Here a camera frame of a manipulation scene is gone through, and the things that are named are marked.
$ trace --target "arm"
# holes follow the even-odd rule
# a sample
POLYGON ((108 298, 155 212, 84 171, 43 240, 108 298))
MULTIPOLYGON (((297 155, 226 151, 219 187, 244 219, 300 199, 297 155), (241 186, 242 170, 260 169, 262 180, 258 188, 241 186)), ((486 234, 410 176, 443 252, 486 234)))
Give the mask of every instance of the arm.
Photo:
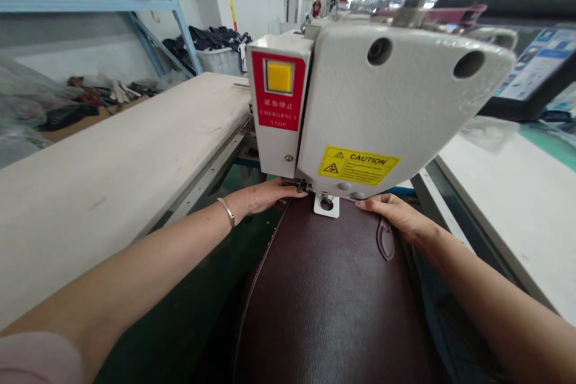
POLYGON ((398 197, 356 205, 386 217, 428 259, 514 382, 576 382, 576 328, 398 197))
MULTIPOLYGON (((300 197, 280 179, 228 195, 236 224, 284 197, 300 197)), ((230 232, 220 202, 158 230, 101 262, 0 332, 0 337, 46 331, 67 337, 80 351, 92 382, 128 327, 176 286, 230 232)))

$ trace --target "shelf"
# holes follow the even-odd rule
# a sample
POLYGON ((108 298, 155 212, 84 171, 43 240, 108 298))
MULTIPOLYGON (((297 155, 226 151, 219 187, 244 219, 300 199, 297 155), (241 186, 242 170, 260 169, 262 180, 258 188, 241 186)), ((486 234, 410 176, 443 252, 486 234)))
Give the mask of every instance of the shelf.
POLYGON ((0 13, 176 10, 171 0, 0 0, 0 13))

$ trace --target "person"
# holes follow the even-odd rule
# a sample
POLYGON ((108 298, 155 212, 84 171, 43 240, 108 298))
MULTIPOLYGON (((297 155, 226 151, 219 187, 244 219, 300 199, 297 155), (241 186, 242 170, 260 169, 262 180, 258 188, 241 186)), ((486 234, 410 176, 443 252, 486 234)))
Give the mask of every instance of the person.
MULTIPOLYGON (((122 333, 233 225, 304 195, 280 179, 234 192, 98 264, 0 332, 0 383, 93 381, 122 333)), ((356 206, 387 218, 430 261, 514 382, 576 382, 574 327, 398 197, 378 195, 356 206)))
POLYGON ((330 9, 328 10, 329 13, 332 12, 332 9, 336 6, 336 0, 330 0, 330 9))
POLYGON ((333 18, 338 12, 344 12, 347 10, 349 10, 348 0, 338 0, 336 7, 331 9, 329 17, 333 18))
POLYGON ((318 18, 320 16, 320 11, 322 10, 322 2, 316 0, 312 3, 312 18, 318 18))
POLYGON ((348 9, 348 0, 338 0, 337 10, 344 11, 348 9))

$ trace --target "hand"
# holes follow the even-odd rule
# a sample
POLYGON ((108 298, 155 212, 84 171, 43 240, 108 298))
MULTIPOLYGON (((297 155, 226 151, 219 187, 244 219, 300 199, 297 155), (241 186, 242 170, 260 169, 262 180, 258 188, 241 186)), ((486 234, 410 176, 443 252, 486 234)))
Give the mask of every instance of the hand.
POLYGON ((434 238, 441 229, 396 195, 376 195, 365 201, 356 201, 356 207, 384 216, 410 243, 434 238))
POLYGON ((250 186, 235 192, 242 198, 248 213, 260 213, 269 209, 276 201, 287 198, 302 198, 306 192, 298 193, 296 186, 288 186, 281 178, 250 186))

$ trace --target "warning triangle symbol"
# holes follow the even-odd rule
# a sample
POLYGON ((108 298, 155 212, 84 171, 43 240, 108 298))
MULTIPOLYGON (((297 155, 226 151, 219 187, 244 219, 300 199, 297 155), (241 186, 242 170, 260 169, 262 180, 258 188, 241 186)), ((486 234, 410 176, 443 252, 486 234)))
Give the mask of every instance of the warning triangle symbol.
POLYGON ((338 174, 338 168, 336 167, 336 164, 334 164, 334 163, 327 166, 326 168, 324 168, 323 171, 338 174))

